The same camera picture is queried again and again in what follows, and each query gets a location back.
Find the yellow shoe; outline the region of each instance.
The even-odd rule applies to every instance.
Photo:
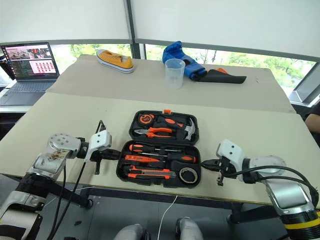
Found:
[[[134,71],[132,59],[129,56],[100,49],[96,51],[96,57],[102,65],[118,70],[124,74],[130,74]]]

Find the roller shade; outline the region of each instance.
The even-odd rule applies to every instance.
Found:
[[[319,0],[131,0],[135,38],[320,57]]]
[[[129,39],[123,0],[0,0],[0,42]]]

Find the white table surface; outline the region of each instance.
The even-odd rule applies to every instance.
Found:
[[[229,74],[247,76],[242,84],[194,82],[184,77],[182,88],[165,85],[161,61],[133,59],[134,72],[125,74],[101,65],[96,56],[81,55],[47,90],[50,93],[138,100],[166,104],[296,113],[270,69],[204,64]]]
[[[103,120],[113,136],[112,148],[121,151],[124,144],[131,140],[129,128],[135,113],[163,109],[196,116],[200,138],[195,146],[202,161],[215,158],[219,142],[227,138],[239,145],[248,157],[275,155],[283,158],[288,167],[303,173],[314,187],[320,187],[320,150],[297,114],[57,93],[46,93],[0,141],[0,173],[24,176],[37,155],[45,149],[49,136],[66,133],[88,140],[99,120]],[[68,182],[76,181],[82,163],[81,159],[67,161]],[[95,164],[90,162],[80,183],[218,200],[270,203],[262,183],[245,184],[236,179],[225,179],[221,187],[216,182],[218,173],[206,169],[202,169],[199,185],[188,189],[123,182],[116,175],[116,166],[116,160],[103,160],[100,175],[94,175]]]

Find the laptop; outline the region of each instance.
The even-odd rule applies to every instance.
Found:
[[[33,105],[59,77],[48,42],[2,45],[16,83],[0,98],[0,106]]]

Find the plastic measuring cup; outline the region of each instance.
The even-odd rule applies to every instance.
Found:
[[[182,87],[186,63],[181,59],[172,58],[165,61],[165,82],[170,89]]]

